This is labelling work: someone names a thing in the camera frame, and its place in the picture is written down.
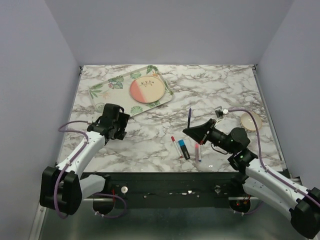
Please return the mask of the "pink pen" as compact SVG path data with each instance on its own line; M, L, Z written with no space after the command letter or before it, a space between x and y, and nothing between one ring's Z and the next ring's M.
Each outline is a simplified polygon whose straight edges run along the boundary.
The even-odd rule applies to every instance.
M195 160L198 162L198 146L199 146L199 144L198 143L196 143L195 144Z

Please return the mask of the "black marker blue tip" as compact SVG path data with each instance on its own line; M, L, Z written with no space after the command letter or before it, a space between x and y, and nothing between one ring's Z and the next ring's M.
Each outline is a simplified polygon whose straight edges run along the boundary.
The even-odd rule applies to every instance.
M189 159L190 159L190 154L189 154L189 152L188 152L188 149L187 149L187 147L186 147L186 144L185 144L184 140L183 140L183 139L179 140L179 141L178 141L178 144L179 144L179 146L180 146L180 149L181 149L181 151L182 151L182 154L183 154L184 158L185 158L186 160L189 160Z

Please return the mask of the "dark blue pen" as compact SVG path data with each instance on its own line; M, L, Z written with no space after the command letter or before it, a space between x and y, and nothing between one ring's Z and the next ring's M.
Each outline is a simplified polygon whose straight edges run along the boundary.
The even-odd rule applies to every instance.
M191 116L192 116L192 108L190 107L188 110L187 128L190 128L191 126Z

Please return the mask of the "white pen red tip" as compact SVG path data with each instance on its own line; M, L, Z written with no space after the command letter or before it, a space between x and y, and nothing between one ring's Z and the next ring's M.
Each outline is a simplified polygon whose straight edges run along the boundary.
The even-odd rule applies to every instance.
M182 153L181 153L181 151L180 151L180 148L179 148L179 146L178 146L178 144L177 144L174 136L171 136L171 141L172 141L172 143L173 143L173 145L174 145L174 147L175 147L175 149L176 149L176 151L177 151L178 157L179 157L179 158L182 158L183 155L182 155Z

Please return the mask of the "white pen blue tip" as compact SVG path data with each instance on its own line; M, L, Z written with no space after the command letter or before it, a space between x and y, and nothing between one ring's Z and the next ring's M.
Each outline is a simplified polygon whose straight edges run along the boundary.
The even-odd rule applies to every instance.
M199 145L197 148L197 159L198 159L199 163L202 161L202 146L201 145Z

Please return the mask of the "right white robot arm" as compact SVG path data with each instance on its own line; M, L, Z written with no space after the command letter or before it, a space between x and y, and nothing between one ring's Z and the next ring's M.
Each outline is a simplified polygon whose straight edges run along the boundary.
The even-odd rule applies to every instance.
M229 134L216 129L216 122L188 127L183 133L198 144L210 142L229 153L227 159L240 178L230 183L230 191L257 197L283 214L292 227L303 237L313 239L320 232L320 190L307 189L297 184L267 164L248 149L250 140L242 128L233 128Z

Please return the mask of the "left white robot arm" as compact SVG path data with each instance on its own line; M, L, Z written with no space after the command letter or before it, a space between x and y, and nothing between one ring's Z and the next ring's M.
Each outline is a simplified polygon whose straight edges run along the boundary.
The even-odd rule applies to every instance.
M115 195L111 177L103 173L92 173L81 178L93 157L110 141L123 140L130 115L123 107L107 103L97 120L87 121L86 131L69 129L63 124L60 133L77 133L83 136L73 152L55 167L46 167L41 177L39 203L52 209L61 219L73 215L82 201L90 196L123 201Z

